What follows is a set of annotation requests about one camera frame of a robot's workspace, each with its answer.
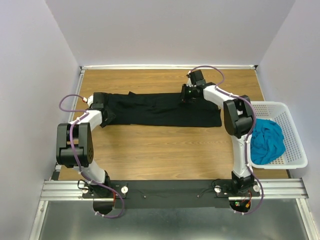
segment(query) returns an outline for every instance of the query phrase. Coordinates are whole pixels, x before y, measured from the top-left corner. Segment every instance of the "laundry basket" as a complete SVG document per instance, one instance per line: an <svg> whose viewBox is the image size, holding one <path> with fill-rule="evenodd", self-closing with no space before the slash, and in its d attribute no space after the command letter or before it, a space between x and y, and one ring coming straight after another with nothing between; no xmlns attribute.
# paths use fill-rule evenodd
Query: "laundry basket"
<svg viewBox="0 0 320 240"><path fill-rule="evenodd" d="M251 165L257 169L299 169L307 166L307 156L287 105L274 101L252 101L251 104L258 119L268 119L279 124L285 146L284 154L274 161L264 165L251 162Z"/></svg>

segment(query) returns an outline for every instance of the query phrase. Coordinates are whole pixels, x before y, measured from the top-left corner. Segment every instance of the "blue towel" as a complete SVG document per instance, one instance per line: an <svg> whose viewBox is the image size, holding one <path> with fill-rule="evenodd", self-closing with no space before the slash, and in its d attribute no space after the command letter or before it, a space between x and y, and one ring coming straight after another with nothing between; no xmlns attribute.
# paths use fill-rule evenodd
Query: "blue towel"
<svg viewBox="0 0 320 240"><path fill-rule="evenodd" d="M286 151L281 127L274 121L257 119L250 147L254 164L271 163Z"/></svg>

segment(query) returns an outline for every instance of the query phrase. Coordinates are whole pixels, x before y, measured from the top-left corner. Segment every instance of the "wooden board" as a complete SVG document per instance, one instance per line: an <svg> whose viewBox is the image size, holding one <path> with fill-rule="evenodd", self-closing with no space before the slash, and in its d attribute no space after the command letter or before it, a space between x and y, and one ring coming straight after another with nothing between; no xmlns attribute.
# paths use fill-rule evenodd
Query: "wooden board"
<svg viewBox="0 0 320 240"><path fill-rule="evenodd" d="M86 70L80 95L93 92L127 94L179 93L187 82L187 70ZM263 101L254 70L223 70L221 87L231 93ZM207 82L221 76L203 70ZM87 106L81 100L76 108ZM112 180L229 179L233 168L230 136L222 127L168 127L110 125L92 132L94 159ZM285 170L255 169L263 179L288 178ZM60 180L78 180L79 175L63 167Z"/></svg>

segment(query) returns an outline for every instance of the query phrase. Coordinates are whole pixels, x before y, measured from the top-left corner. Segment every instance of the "black pants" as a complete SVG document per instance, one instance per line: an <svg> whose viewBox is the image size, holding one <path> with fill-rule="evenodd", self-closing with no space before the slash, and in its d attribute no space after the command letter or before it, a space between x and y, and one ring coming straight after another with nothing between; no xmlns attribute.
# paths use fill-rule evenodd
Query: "black pants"
<svg viewBox="0 0 320 240"><path fill-rule="evenodd" d="M108 106L115 114L110 125L153 125L177 127L221 127L220 109L197 98L182 103L180 93L108 94Z"/></svg>

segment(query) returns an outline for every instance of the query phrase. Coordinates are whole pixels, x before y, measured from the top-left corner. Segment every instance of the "white backdrop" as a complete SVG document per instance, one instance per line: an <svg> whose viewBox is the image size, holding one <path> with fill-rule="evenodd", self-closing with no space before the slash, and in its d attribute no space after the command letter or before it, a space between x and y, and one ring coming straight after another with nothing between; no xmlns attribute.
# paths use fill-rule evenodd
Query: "white backdrop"
<svg viewBox="0 0 320 240"><path fill-rule="evenodd" d="M295 0L46 0L81 66L259 64Z"/></svg>
<svg viewBox="0 0 320 240"><path fill-rule="evenodd" d="M289 106L308 157L291 171L302 177L320 229L320 1L297 0L261 61L257 73L267 100Z"/></svg>
<svg viewBox="0 0 320 240"><path fill-rule="evenodd" d="M0 239L27 240L79 65L44 0L1 1L0 32Z"/></svg>

